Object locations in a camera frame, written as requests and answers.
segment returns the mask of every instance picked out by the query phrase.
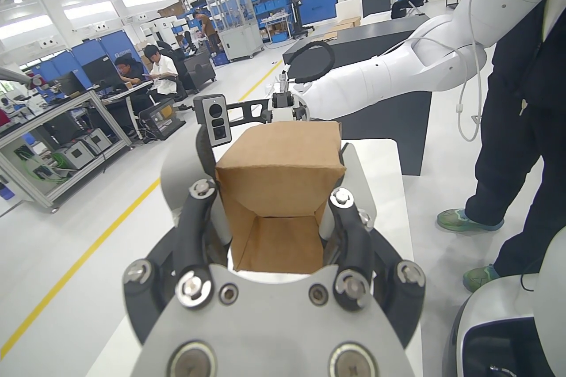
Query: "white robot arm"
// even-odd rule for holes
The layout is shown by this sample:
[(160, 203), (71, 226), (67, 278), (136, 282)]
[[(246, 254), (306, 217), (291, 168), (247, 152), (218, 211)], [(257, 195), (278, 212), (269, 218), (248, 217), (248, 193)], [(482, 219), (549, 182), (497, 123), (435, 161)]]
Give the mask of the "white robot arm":
[(396, 50), (293, 85), (310, 116), (333, 120), (412, 91), (455, 88), (479, 73), (494, 45), (542, 0), (462, 0), (453, 15), (420, 26)]

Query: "cardboard boxes stack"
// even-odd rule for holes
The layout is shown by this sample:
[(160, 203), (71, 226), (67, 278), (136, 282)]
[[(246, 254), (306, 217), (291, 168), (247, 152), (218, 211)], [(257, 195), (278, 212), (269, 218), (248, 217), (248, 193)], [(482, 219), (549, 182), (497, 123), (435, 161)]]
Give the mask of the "cardboard boxes stack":
[(338, 22), (335, 26), (331, 27), (331, 29), (326, 32), (322, 39), (325, 41), (334, 40), (338, 36), (339, 30), (350, 29), (351, 27), (358, 27), (360, 25), (362, 18), (361, 17), (352, 17), (350, 19), (344, 19), (343, 21)]

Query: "black table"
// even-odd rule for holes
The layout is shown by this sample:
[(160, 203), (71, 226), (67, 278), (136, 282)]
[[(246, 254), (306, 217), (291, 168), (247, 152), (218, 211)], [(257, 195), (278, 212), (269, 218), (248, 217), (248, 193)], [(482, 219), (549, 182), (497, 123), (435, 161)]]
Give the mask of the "black table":
[[(334, 68), (386, 52), (427, 20), (425, 15), (416, 15), (339, 30), (337, 38), (328, 42), (336, 55)], [(313, 39), (303, 38), (283, 53), (285, 64), (296, 50)], [(324, 67), (327, 58), (328, 54), (320, 47), (307, 50), (293, 61), (289, 77), (315, 74)], [(403, 175), (420, 175), (431, 96), (431, 92), (410, 92), (342, 116), (336, 120), (342, 123), (342, 138), (393, 139), (398, 145)]]

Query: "dark trousers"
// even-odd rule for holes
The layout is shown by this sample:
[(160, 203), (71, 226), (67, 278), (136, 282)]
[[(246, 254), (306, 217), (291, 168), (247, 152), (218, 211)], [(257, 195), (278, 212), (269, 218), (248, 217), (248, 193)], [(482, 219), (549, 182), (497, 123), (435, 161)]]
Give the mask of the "dark trousers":
[(501, 222), (542, 156), (542, 183), (523, 230), (505, 241), (494, 263), (501, 276), (536, 273), (548, 244), (566, 226), (566, 114), (529, 105), (519, 116), (521, 99), (501, 78), (491, 74), (488, 84), (475, 165), (478, 185), (466, 203), (466, 215), (485, 225)]
[(405, 15), (407, 15), (407, 9), (410, 7), (411, 5), (409, 4), (409, 0), (396, 1), (391, 6), (391, 18), (399, 19), (401, 17), (405, 17)]

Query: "computer monitor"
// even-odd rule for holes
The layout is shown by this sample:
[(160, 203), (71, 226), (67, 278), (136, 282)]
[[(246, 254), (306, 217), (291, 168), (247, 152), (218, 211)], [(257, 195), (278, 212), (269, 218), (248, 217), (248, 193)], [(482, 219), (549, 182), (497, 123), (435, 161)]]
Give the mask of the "computer monitor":
[(85, 92), (87, 90), (74, 72), (67, 72), (67, 74), (63, 74), (61, 77), (51, 80), (49, 85), (58, 86), (59, 90), (61, 90), (61, 92), (63, 92), (66, 96), (71, 96), (75, 92)]
[(115, 87), (124, 84), (118, 71), (112, 64), (110, 58), (103, 56), (83, 66), (87, 78), (100, 88)]

